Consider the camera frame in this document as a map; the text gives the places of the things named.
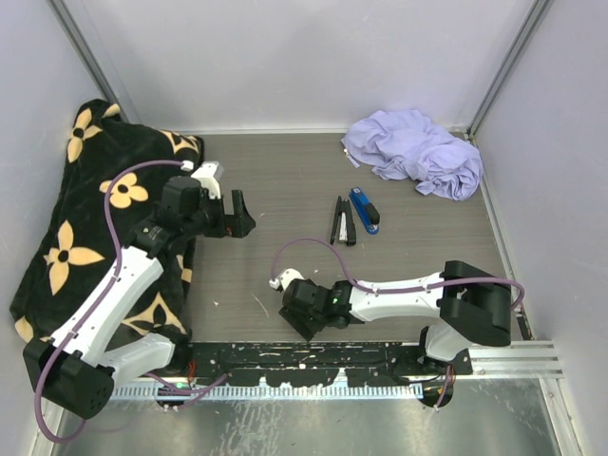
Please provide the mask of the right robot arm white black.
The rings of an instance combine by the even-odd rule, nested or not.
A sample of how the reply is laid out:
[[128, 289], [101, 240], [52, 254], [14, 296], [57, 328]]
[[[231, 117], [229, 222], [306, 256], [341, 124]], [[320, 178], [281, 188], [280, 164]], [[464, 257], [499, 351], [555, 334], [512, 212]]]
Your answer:
[[315, 284], [295, 269], [269, 281], [282, 293], [279, 314], [305, 340], [331, 327], [345, 329], [392, 317], [423, 317], [416, 360], [436, 374], [472, 345], [511, 343], [511, 289], [514, 283], [451, 260], [443, 271], [410, 280], [340, 280], [331, 288]]

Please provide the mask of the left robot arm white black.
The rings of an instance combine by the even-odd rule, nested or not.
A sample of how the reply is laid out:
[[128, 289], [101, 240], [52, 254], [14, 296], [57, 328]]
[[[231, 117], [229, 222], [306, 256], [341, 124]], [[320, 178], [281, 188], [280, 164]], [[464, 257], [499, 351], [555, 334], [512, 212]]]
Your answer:
[[113, 390], [151, 371], [179, 376], [190, 353], [169, 335], [152, 331], [110, 350], [128, 312], [157, 281], [178, 248], [198, 236], [244, 238], [255, 228], [241, 191], [224, 209], [213, 178], [174, 177], [150, 216], [134, 225], [114, 264], [78, 311], [47, 341], [31, 340], [23, 356], [35, 401], [50, 402], [83, 418], [97, 415]]

